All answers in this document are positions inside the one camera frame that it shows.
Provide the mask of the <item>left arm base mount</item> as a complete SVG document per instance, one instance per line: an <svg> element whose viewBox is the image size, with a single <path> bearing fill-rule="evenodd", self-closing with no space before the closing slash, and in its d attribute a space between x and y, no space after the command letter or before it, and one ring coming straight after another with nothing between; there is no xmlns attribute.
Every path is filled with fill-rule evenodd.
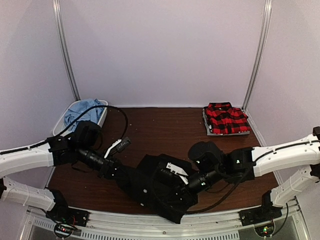
<svg viewBox="0 0 320 240"><path fill-rule="evenodd" d="M50 211L46 211L45 215L47 218L73 226L87 226L89 218L88 211L69 207L66 199L59 190L51 190L51 193L53 194L54 206Z"/></svg>

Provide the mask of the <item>black long sleeve shirt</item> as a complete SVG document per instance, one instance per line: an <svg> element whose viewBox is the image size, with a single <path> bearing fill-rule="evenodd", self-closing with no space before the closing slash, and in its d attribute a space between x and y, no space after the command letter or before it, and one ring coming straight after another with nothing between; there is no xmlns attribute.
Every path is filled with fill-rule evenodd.
<svg viewBox="0 0 320 240"><path fill-rule="evenodd" d="M185 160L166 154L158 156L147 154L136 168L124 165L127 180L116 180L116 184L137 203L142 204L162 218L180 224L183 215L190 207L173 203L174 189L187 187L185 184L170 186L159 181L160 168L158 165L168 162L181 167L189 176L196 172L192 169L192 164Z"/></svg>

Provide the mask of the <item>white plastic basin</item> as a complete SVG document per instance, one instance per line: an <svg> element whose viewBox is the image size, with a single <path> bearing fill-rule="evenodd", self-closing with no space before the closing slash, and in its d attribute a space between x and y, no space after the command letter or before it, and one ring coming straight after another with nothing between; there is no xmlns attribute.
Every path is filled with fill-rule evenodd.
<svg viewBox="0 0 320 240"><path fill-rule="evenodd" d="M85 110L98 105L107 106L108 102L105 100L93 98L73 102L60 116L58 122L52 130L52 135L58 135L60 132L64 131L65 128ZM91 109L61 135L65 136L69 133L72 133L76 129L76 126L80 121L91 121L102 127L107 116L107 111L108 110L105 107Z"/></svg>

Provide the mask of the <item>red black plaid shirt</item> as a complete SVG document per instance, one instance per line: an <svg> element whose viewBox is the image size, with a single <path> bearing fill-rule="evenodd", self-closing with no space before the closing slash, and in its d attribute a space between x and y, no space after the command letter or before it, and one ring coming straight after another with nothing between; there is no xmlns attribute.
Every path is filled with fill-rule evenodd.
<svg viewBox="0 0 320 240"><path fill-rule="evenodd" d="M230 102L211 102L204 108L207 123L214 134L233 134L251 131L248 116Z"/></svg>

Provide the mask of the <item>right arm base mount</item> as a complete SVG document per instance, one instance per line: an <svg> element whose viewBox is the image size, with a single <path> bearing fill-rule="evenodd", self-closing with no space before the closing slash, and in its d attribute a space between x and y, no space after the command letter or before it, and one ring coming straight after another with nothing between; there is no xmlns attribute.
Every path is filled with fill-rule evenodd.
<svg viewBox="0 0 320 240"><path fill-rule="evenodd" d="M239 218L242 226L255 225L262 222L271 221L282 216L282 207L273 206L271 200L271 191L267 191L262 195L261 206L241 210Z"/></svg>

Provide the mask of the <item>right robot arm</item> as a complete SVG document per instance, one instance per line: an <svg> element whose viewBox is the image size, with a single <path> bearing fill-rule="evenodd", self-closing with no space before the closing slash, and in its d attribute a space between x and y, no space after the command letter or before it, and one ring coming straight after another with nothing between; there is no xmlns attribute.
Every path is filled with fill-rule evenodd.
<svg viewBox="0 0 320 240"><path fill-rule="evenodd" d="M270 172L303 166L282 185L262 196L256 210L259 220L268 220L311 183L320 180L320 128L314 127L308 136L269 147L249 147L224 154L213 142L198 142L189 151L198 172L188 174L183 168L168 163L166 168L179 176L186 189L195 195L207 190L219 180L233 184L253 180Z"/></svg>

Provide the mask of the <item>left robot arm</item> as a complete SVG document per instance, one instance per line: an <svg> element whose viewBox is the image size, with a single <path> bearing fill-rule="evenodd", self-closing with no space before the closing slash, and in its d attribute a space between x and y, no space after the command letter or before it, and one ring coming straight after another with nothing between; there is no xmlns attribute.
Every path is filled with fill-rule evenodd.
<svg viewBox="0 0 320 240"><path fill-rule="evenodd" d="M91 147L101 133L101 127L91 121L80 121L75 130L65 136L56 135L34 145L4 150L0 153L0 199L53 213L61 222L72 218L64 196L58 190L35 188L10 179L11 174L40 168L85 163L101 177L112 176L117 170L113 152L122 152L130 143L128 137L116 140L101 155Z"/></svg>

